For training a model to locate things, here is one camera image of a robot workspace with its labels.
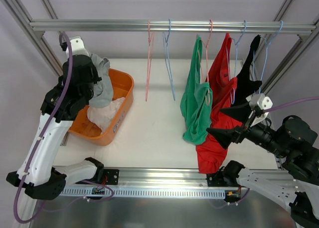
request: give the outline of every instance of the white tabletop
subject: white tabletop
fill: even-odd
[[[145,102],[146,59],[110,59],[111,68],[130,74],[134,101],[113,142],[96,146],[73,135],[60,147],[54,165],[70,165],[94,157],[109,167],[198,168],[195,145],[185,142],[185,122],[179,104],[190,60],[171,60],[176,101],[172,98],[164,59],[152,60],[148,101]],[[230,62],[233,74],[235,62]],[[237,62],[237,73],[240,63]],[[202,62],[206,73],[206,63]],[[277,169],[274,155],[250,141],[231,144],[223,165],[236,160],[250,169]]]

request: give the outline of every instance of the perforated metal strip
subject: perforated metal strip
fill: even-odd
[[[61,196],[109,196],[111,192],[105,191],[104,195],[93,195],[93,187],[67,187]],[[144,197],[144,198],[196,198],[196,199],[224,199],[224,190],[213,189],[161,189],[161,188],[116,188],[114,197]]]

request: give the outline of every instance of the black garment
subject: black garment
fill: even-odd
[[[240,105],[247,102],[246,98],[252,93],[257,91],[261,86],[262,82],[251,81],[250,80],[250,65],[253,62],[254,53],[256,53],[260,43],[260,35],[255,36],[250,44],[250,50],[247,59],[241,69],[240,73],[237,75],[237,89],[235,94],[235,103],[232,106]]]

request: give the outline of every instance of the laundry basket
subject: laundry basket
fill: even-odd
[[[114,91],[113,100],[121,97],[125,97],[125,99],[106,132],[101,134],[100,128],[88,120],[87,110],[89,106],[86,106],[78,113],[69,129],[70,133],[85,138],[99,146],[106,146],[112,142],[133,102],[133,78],[127,73],[114,69],[109,70],[109,76]]]

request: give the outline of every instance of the gray floor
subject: gray floor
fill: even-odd
[[[46,209],[66,206],[59,197]],[[222,200],[113,198],[102,203],[77,201],[61,212],[42,212],[31,228],[294,228],[290,214],[251,191],[237,207]]]

